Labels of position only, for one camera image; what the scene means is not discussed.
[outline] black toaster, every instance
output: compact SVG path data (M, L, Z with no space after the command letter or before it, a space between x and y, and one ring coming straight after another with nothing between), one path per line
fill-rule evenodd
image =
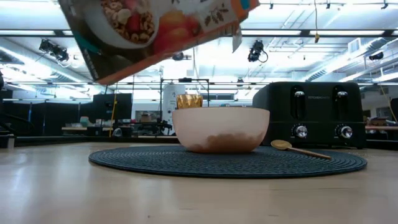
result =
M361 93L356 83L271 83L254 95L253 107L271 112L264 145L281 139L295 146L365 146Z

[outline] pink bowl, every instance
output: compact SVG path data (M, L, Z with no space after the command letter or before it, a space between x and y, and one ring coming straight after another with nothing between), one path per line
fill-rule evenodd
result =
M253 151L264 139L269 111L258 108L187 108L173 112L180 143L193 152Z

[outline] round placemat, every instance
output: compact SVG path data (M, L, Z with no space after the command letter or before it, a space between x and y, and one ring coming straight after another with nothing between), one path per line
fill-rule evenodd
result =
M352 154L321 151L332 159L258 147L247 154L199 154L183 146L127 147L94 152L89 160L115 169L159 175L224 178L314 177L361 170L366 160Z

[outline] gold cup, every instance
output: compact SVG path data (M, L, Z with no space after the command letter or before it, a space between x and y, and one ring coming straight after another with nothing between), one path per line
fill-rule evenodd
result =
M203 106L203 97L201 95L178 95L177 109L200 108Z

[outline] white bowl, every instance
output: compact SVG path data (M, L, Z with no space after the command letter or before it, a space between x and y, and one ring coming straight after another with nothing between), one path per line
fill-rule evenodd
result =
M152 3L150 11L153 16L155 30L148 42L144 44L135 44L118 34L106 18L101 6L101 1L84 0L84 2L82 1L79 4L83 6L84 18L88 27L100 40L106 44L121 49L141 49L149 46L156 38L157 31L159 30L159 15L156 12L156 7L153 6Z
M269 111L258 108L187 108L173 112L180 143L193 152L241 153L260 145Z

